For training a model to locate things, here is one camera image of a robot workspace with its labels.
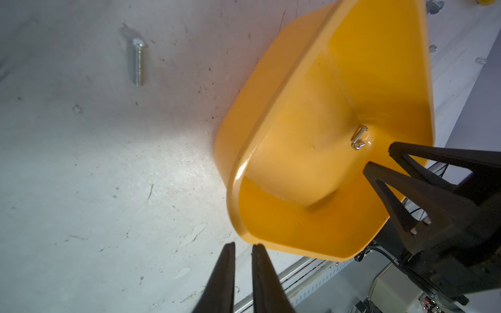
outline metal pin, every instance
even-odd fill
[[[141,86],[143,85],[143,77],[142,77],[142,61],[143,61],[143,47],[144,42],[139,38],[134,38],[132,40],[132,47],[134,49],[134,56],[132,60],[132,81],[134,85]]]
[[[358,142],[358,140],[360,139],[360,137],[362,137],[362,135],[368,131],[369,129],[367,128],[367,126],[365,125],[361,125],[358,127],[357,129],[357,132],[355,133],[355,135],[351,138],[351,147],[355,150],[358,150],[360,149],[360,147],[363,147],[365,146],[365,142],[361,141],[361,142]]]

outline yellow plastic bin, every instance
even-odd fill
[[[433,145],[430,76],[422,0],[338,0],[290,23],[215,142],[238,234],[333,261],[359,253],[388,220],[362,169],[402,171],[394,141]]]

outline small screw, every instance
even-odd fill
[[[363,147],[365,146],[365,142],[363,141],[360,141],[358,142],[358,140],[360,139],[360,137],[362,137],[362,135],[368,131],[369,129],[367,128],[367,126],[365,125],[362,125],[362,126],[359,126],[358,129],[357,129],[357,132],[355,133],[355,135],[353,135],[353,137],[351,138],[351,147],[354,149],[354,150],[358,150],[360,149],[360,147]]]
[[[351,145],[354,150],[359,150],[361,147],[365,146],[365,142],[357,142]]]
[[[483,59],[481,57],[478,57],[475,59],[475,62],[477,62],[480,65],[484,65],[485,63],[487,63],[487,59]]]
[[[143,61],[143,47],[144,42],[139,38],[134,38],[132,40],[132,46],[134,48],[134,56],[132,60],[132,81],[136,86],[143,85],[142,77],[142,61]]]
[[[440,12],[440,10],[443,8],[444,2],[443,1],[434,1],[434,0],[429,0],[426,2],[426,10],[430,14],[437,14]]]

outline black cable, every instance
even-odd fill
[[[371,313],[374,313],[374,309],[372,309],[372,302],[370,300],[368,300],[369,302],[369,310],[371,311]]]
[[[390,260],[390,261],[393,263],[393,265],[394,265],[394,266],[396,266],[398,269],[400,269],[400,270],[401,270],[400,266],[399,266],[399,265],[398,265],[398,264],[397,264],[397,263],[393,260],[393,258],[392,258],[392,257],[390,257],[390,256],[389,256],[386,252],[384,252],[384,251],[383,251],[383,250],[381,250],[380,248],[376,248],[376,247],[374,247],[373,245],[369,245],[369,246],[370,246],[370,248],[371,248],[372,250],[377,251],[377,252],[379,252],[380,254],[384,255],[384,256],[385,256],[388,260]]]
[[[411,213],[411,214],[413,214],[413,213],[416,213],[416,212],[417,212],[417,211],[419,211],[419,210],[423,210],[423,209],[422,209],[422,208],[417,208],[417,209],[415,209],[414,211],[412,211],[412,212],[410,212],[410,213]]]

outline screw head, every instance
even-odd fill
[[[142,41],[139,38],[134,38],[132,40],[132,44],[135,45],[135,46],[138,46],[138,47],[144,47],[144,41]]]
[[[360,141],[351,145],[353,150],[359,150],[361,147],[365,146],[365,142]]]

